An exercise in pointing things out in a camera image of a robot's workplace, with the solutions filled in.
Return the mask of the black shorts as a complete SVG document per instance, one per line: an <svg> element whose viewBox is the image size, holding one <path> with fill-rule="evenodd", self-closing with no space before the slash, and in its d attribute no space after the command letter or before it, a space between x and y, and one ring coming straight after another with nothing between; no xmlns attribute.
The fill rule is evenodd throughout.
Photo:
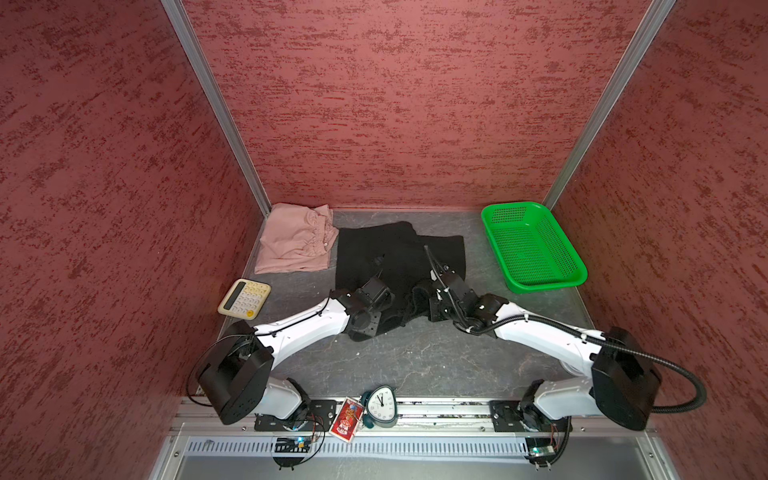
<svg viewBox="0 0 768 480"><path fill-rule="evenodd" d="M335 287L355 292L371 278L379 278L394 299L381 312L377 335L429 314L429 291L421 283L430 278L428 256L466 277L467 262L461 236L419 235L406 221L339 230Z"/></svg>

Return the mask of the pink drawstring shorts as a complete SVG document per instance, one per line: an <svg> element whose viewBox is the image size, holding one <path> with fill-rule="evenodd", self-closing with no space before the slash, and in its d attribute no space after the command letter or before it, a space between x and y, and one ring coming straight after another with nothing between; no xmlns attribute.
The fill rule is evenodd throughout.
<svg viewBox="0 0 768 480"><path fill-rule="evenodd" d="M275 204L259 238L254 273L326 270L338 235L328 205Z"/></svg>

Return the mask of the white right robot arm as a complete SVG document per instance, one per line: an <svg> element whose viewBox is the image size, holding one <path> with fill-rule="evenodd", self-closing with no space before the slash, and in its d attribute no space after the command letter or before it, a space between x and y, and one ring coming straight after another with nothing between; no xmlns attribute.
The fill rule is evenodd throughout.
<svg viewBox="0 0 768 480"><path fill-rule="evenodd" d="M526 310L495 294L477 295L455 273L422 282L429 317L461 332L522 344L557 359L567 380L536 380L516 407L531 431L572 417L604 417L632 431L646 428L661 385L655 362L625 330L575 327Z"/></svg>

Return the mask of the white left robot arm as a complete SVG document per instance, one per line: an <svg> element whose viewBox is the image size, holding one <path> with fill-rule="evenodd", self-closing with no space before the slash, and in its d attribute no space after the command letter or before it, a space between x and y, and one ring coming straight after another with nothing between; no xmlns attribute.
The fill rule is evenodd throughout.
<svg viewBox="0 0 768 480"><path fill-rule="evenodd" d="M290 356L328 337L364 340L379 335L395 295L373 277L355 291L333 290L317 306L270 324L239 320L197 361L193 378L224 425L265 416L286 430L299 430L314 416L312 400L292 379L272 371Z"/></svg>

